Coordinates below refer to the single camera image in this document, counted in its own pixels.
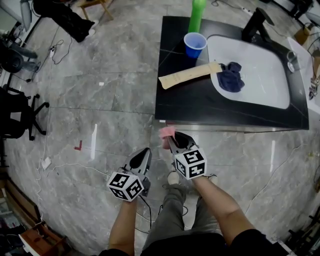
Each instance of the gray pants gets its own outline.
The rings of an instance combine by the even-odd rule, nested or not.
[[[195,220],[192,229],[185,230],[183,205],[186,190],[183,186],[167,185],[167,195],[162,204],[162,211],[153,223],[145,241],[143,250],[155,241],[191,234],[218,233],[221,230],[217,220],[209,213],[205,201],[199,197],[196,204]]]
[[[27,58],[30,58],[30,59],[36,59],[38,57],[38,55],[34,51],[31,51],[31,50],[28,50],[26,48],[20,47],[16,43],[13,43],[10,46],[10,49],[15,50],[19,54],[21,54],[23,56],[26,56]],[[38,65],[33,61],[24,61],[23,65],[22,65],[22,68],[24,70],[28,70],[30,72],[35,72],[35,71],[38,70]]]

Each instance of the faucet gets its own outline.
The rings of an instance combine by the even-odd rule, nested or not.
[[[270,25],[274,26],[275,24],[268,16],[268,14],[261,8],[255,9],[255,12],[251,16],[249,22],[246,24],[245,28],[242,31],[242,40],[246,42],[251,42],[257,31],[260,32],[262,40],[267,43],[271,43],[272,40],[268,35],[263,23],[267,21]]]

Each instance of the marble floor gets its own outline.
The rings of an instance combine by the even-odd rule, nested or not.
[[[263,5],[255,0],[228,3],[252,11],[256,5]],[[266,27],[273,40],[280,43],[300,28],[278,7],[263,7],[275,23],[273,29]],[[84,17],[80,9],[73,9]],[[20,139],[5,142],[9,175],[39,204],[47,224],[88,255],[108,247],[121,201],[107,189],[107,176],[80,165],[62,165],[78,163],[110,175],[126,156],[150,147],[153,155],[147,174],[151,181],[147,202],[152,220],[157,218],[165,195],[162,185],[171,169],[171,154],[161,148],[158,137],[158,129],[164,125],[154,119],[162,17],[189,16],[191,0],[114,0],[109,10],[113,21],[99,6],[87,9],[92,20],[100,20],[96,34],[82,43],[73,41],[60,64],[48,58],[32,83],[16,77],[10,83],[26,95],[39,93],[39,104],[50,102],[50,108],[38,117],[47,136],[36,132],[35,141],[29,141],[26,132]],[[240,27],[250,18],[221,2],[212,6],[211,1],[203,17]],[[40,61],[50,45],[61,39],[64,42],[54,60],[59,61],[68,52],[71,39],[57,28],[51,19],[43,18],[28,40],[26,47],[35,50]],[[28,72],[17,75],[30,77]],[[92,160],[95,124],[97,140]],[[186,133],[204,148],[209,170],[218,175],[219,186],[238,201],[257,229],[284,240],[289,229],[297,230],[306,223],[317,200],[313,181],[320,164],[317,131]],[[80,140],[82,150],[74,150]],[[38,172],[40,159],[46,157],[51,157],[51,166]],[[185,203],[189,209],[184,216],[186,229],[193,223],[196,200],[190,187]],[[149,210],[140,200],[138,213],[143,217],[137,215],[136,227],[147,232]],[[146,236],[136,231],[137,254]]]

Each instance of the black marble countertop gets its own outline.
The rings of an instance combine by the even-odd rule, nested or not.
[[[208,50],[198,59],[185,54],[184,36],[188,32],[188,17],[164,16],[160,43],[158,77],[193,68],[209,62]],[[205,37],[221,35],[241,38],[239,27],[203,19],[200,33]],[[266,45],[259,35],[255,45],[278,55],[285,67],[290,104],[287,109],[234,101],[222,96],[212,84],[210,75],[192,79],[167,90],[157,80],[155,119],[185,125],[275,127],[309,129],[308,107],[302,79],[287,68],[282,45]]]

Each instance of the navy blue cloth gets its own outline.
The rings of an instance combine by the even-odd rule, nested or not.
[[[238,93],[241,91],[245,83],[241,80],[240,71],[241,65],[236,62],[230,62],[228,66],[220,64],[222,72],[217,73],[216,76],[219,81],[219,86],[225,91],[231,93]]]

